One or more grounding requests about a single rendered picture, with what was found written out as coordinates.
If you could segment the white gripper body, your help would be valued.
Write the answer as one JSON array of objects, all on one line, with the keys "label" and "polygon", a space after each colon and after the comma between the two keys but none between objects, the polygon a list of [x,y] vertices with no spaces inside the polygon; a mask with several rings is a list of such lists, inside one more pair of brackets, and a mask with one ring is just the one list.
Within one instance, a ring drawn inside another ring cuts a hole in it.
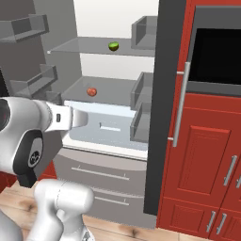
[{"label": "white gripper body", "polygon": [[88,124],[88,113],[82,110],[72,110],[72,128],[83,127]]}]

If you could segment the glass fridge shelf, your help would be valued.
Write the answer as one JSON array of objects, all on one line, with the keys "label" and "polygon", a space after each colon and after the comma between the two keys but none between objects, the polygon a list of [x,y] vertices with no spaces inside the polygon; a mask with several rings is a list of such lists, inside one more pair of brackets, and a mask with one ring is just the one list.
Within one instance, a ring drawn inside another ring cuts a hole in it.
[{"label": "glass fridge shelf", "polygon": [[[62,93],[63,100],[130,105],[131,90],[135,80],[82,76]],[[97,95],[90,97],[88,88],[96,88]]]},{"label": "glass fridge shelf", "polygon": [[[117,51],[108,48],[108,44],[113,41],[119,44]],[[154,57],[154,50],[134,49],[130,39],[120,38],[77,37],[48,51],[52,52]]]}]

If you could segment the open grey fridge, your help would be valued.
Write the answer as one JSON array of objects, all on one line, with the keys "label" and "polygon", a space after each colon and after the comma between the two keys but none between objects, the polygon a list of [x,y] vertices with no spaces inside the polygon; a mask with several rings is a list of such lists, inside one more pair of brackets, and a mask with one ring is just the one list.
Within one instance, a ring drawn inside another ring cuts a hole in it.
[{"label": "open grey fridge", "polygon": [[[158,16],[159,0],[73,0],[77,37],[132,38],[132,24],[142,16]],[[142,72],[154,71],[154,57],[77,54],[82,76],[137,80]],[[148,163],[148,150],[73,140],[64,134],[62,149],[106,154]]]}]

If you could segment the green kiwi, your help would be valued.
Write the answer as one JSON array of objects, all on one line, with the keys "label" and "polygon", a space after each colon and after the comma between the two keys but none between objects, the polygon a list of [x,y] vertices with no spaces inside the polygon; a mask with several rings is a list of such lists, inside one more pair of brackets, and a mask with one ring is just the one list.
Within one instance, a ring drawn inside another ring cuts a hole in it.
[{"label": "green kiwi", "polygon": [[115,52],[119,49],[119,43],[117,41],[112,41],[108,43],[108,48],[110,51]]}]

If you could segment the dark grey right fridge door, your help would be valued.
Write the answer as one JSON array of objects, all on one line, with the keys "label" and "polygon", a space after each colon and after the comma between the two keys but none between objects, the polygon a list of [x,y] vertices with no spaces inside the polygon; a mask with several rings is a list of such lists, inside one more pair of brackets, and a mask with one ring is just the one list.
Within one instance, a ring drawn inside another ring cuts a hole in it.
[{"label": "dark grey right fridge door", "polygon": [[143,212],[156,216],[173,107],[186,0],[160,0]]}]

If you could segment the grey left fridge door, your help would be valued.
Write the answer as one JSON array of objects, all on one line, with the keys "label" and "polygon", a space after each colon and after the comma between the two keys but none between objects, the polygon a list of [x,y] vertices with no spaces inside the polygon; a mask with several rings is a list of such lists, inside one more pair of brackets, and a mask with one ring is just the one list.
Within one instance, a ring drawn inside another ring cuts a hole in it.
[{"label": "grey left fridge door", "polygon": [[[32,98],[22,98],[65,105],[62,93],[82,75],[80,57],[48,51],[77,37],[73,0],[0,0],[0,21],[21,19],[29,14],[46,14],[49,31],[16,43],[0,42],[0,75],[3,77],[0,98],[21,97],[13,94],[10,81],[29,80],[40,73],[40,65],[45,64],[56,67],[57,80]],[[38,179],[62,148],[62,135],[69,131],[43,134],[43,156],[34,167]]]}]

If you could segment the pale blue crisper drawer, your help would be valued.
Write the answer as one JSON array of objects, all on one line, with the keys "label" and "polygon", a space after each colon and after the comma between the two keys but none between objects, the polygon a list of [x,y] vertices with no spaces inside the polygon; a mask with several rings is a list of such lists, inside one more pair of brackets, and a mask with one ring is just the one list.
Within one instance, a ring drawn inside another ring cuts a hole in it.
[{"label": "pale blue crisper drawer", "polygon": [[65,101],[74,109],[88,113],[88,124],[71,129],[73,140],[147,151],[146,143],[130,139],[130,125],[136,114],[130,106]]}]

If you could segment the grey freezer drawer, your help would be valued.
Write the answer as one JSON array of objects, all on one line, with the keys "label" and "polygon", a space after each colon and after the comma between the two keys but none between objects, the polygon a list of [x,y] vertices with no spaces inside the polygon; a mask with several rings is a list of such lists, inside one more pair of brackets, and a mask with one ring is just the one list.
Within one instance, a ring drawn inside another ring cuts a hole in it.
[{"label": "grey freezer drawer", "polygon": [[106,201],[94,199],[91,209],[87,212],[90,217],[117,222],[123,225],[136,226],[146,229],[154,229],[156,216],[143,213],[144,198],[133,194],[124,194],[110,190],[93,187],[94,195],[101,197],[113,197],[126,199],[130,205],[123,206]]},{"label": "grey freezer drawer", "polygon": [[[91,187],[143,196],[145,190],[147,163],[134,159],[106,154],[88,153],[71,149],[61,149],[54,158],[58,179],[73,181]],[[84,173],[73,168],[88,169],[126,176],[130,181]]]}]

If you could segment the grey door bin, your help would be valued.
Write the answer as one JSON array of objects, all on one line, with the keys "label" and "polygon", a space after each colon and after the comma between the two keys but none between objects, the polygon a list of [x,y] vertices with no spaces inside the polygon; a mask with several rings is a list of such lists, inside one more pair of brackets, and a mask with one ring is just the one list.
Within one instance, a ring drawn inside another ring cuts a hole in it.
[{"label": "grey door bin", "polygon": [[147,143],[149,141],[151,104],[140,103],[130,125],[130,139]]},{"label": "grey door bin", "polygon": [[11,21],[0,21],[0,42],[16,43],[49,31],[46,14],[29,14]]},{"label": "grey door bin", "polygon": [[153,73],[142,72],[131,90],[130,106],[137,110],[140,103],[151,103],[153,93]]},{"label": "grey door bin", "polygon": [[29,80],[11,80],[10,84],[15,96],[32,98],[35,94],[42,92],[57,80],[55,66],[40,65],[40,73]]},{"label": "grey door bin", "polygon": [[156,43],[157,17],[142,16],[132,24],[131,46],[134,49],[154,50]]}]

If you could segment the red base cupboard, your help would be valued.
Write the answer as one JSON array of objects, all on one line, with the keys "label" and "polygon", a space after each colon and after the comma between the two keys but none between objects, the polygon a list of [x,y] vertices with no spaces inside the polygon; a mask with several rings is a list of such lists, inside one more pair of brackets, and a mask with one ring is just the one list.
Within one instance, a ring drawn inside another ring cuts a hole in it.
[{"label": "red base cupboard", "polygon": [[[56,178],[56,171],[54,162],[51,161],[45,171],[39,177],[39,181],[42,179],[55,179]],[[12,187],[13,184],[17,181],[17,177],[12,174],[7,174],[5,172],[0,171],[0,193],[6,187]]]}]

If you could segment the small red cupboard door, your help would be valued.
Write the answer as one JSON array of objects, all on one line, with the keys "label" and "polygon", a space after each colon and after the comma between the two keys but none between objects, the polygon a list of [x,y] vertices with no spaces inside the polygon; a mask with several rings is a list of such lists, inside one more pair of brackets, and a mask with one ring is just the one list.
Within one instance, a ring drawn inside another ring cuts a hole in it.
[{"label": "small red cupboard door", "polygon": [[211,211],[218,212],[218,208],[188,201],[164,198],[158,216],[157,227],[207,238],[213,228],[212,225],[210,232],[206,232],[206,225],[209,222]]},{"label": "small red cupboard door", "polygon": [[[222,219],[222,213],[227,214],[220,234],[216,234]],[[218,212],[209,238],[214,241],[241,241],[241,212],[221,208]]]}]

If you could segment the built-in black oven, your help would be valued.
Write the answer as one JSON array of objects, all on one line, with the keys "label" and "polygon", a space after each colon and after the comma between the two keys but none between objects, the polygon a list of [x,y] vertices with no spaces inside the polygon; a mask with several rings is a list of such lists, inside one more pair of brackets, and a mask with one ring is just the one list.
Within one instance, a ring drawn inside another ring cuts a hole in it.
[{"label": "built-in black oven", "polygon": [[187,92],[241,96],[241,7],[195,6]]}]

